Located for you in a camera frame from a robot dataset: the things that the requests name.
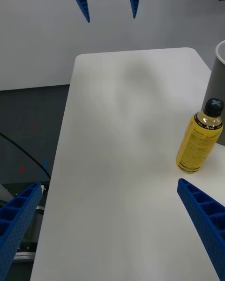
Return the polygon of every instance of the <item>gray cylinder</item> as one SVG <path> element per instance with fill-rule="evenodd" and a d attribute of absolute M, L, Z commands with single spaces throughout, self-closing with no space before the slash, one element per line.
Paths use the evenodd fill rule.
<path fill-rule="evenodd" d="M 208 99 L 211 98 L 220 99 L 225 103 L 225 41 L 219 43 L 216 47 L 216 59 L 205 92 L 202 109 L 205 107 Z M 223 110 L 221 118 L 224 123 L 224 129 L 217 143 L 225 146 L 225 110 Z"/>

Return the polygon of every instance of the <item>black bottle cap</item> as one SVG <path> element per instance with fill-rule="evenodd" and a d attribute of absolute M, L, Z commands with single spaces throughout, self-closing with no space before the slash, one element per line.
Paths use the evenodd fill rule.
<path fill-rule="evenodd" d="M 220 99 L 209 99 L 203 109 L 204 114 L 209 117 L 217 118 L 221 115 L 224 108 L 224 103 Z"/>

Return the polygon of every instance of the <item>white table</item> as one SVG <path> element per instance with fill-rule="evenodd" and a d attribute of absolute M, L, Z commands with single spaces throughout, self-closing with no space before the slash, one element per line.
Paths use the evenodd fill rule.
<path fill-rule="evenodd" d="M 209 76 L 190 48 L 76 58 L 31 281 L 218 280 L 176 193 L 225 200 L 224 147 L 175 164 Z"/>

